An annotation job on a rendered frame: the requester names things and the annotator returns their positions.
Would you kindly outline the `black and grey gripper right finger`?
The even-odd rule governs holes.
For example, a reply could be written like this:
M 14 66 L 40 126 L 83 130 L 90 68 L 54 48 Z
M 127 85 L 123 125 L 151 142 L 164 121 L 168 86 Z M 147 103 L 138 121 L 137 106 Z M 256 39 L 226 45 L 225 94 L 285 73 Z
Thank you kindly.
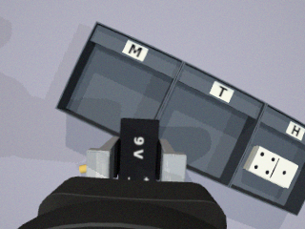
M 185 182 L 186 162 L 187 156 L 184 153 L 176 153 L 167 139 L 158 139 L 155 165 L 156 180 Z

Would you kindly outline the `dark grey rack of bins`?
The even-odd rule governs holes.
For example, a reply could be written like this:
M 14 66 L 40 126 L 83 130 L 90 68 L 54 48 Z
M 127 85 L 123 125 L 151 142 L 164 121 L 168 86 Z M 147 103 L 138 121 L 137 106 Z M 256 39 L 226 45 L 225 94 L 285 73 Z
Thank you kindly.
M 55 109 L 112 136 L 121 118 L 158 119 L 186 170 L 295 216 L 305 202 L 304 123 L 97 21 Z M 298 165 L 289 188 L 243 168 L 256 145 Z

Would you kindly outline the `yellow bolt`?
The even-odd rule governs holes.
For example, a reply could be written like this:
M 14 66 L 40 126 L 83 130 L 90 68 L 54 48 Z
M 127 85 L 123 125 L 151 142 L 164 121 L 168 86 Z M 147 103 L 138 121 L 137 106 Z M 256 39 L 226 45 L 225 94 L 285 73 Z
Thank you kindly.
M 80 165 L 79 166 L 79 171 L 81 174 L 86 173 L 86 164 L 85 165 Z

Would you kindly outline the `black 9 v battery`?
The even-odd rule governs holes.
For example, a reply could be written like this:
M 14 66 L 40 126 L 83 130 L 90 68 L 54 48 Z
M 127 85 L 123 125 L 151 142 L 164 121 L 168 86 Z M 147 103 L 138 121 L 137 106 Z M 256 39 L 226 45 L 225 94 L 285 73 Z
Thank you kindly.
M 118 179 L 156 180 L 158 119 L 121 118 Z

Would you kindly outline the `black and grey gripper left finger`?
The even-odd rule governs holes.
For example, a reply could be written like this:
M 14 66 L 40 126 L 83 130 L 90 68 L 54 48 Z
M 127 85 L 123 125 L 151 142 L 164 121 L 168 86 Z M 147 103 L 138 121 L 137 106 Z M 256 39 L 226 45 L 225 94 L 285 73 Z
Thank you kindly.
M 86 177 L 117 178 L 120 171 L 121 139 L 113 136 L 100 148 L 87 151 Z

